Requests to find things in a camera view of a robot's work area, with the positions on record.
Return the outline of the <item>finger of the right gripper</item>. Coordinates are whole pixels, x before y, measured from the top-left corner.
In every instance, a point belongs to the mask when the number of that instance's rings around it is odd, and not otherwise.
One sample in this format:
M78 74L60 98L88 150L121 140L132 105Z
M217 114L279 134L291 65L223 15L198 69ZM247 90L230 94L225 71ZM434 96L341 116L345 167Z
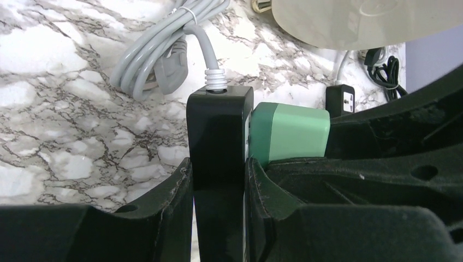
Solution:
M462 145L378 159L291 159L269 164L274 183L306 203L419 206L462 228Z
M462 145L462 66L398 100L333 118L325 156L369 159Z

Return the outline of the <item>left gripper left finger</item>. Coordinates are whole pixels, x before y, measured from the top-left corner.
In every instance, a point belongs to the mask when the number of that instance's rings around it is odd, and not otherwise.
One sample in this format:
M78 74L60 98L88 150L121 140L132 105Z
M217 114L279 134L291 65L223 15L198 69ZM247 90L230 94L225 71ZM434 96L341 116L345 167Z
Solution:
M115 212L91 205L1 207L1 261L190 261L192 165Z

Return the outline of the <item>black strip with green plugs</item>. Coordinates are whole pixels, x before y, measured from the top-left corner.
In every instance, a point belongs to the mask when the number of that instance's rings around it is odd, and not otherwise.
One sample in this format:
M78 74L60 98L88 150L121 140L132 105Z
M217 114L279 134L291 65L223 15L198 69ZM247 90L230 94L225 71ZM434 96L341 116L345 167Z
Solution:
M201 88L187 101L186 120L201 261L243 261L243 198L247 119L254 91Z

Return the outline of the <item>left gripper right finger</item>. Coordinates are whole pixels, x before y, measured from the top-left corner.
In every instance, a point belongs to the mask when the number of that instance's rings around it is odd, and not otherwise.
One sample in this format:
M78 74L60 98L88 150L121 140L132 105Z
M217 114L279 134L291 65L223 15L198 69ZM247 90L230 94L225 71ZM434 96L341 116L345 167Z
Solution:
M462 261L462 228L419 206L306 203L245 166L246 261Z

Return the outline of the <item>black strip with pink plugs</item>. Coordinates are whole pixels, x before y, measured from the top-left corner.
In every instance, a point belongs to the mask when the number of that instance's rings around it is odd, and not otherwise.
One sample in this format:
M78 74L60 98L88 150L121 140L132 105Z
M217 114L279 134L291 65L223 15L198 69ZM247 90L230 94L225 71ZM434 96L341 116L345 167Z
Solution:
M350 85L328 86L325 90L325 109L330 118L355 113L355 90Z

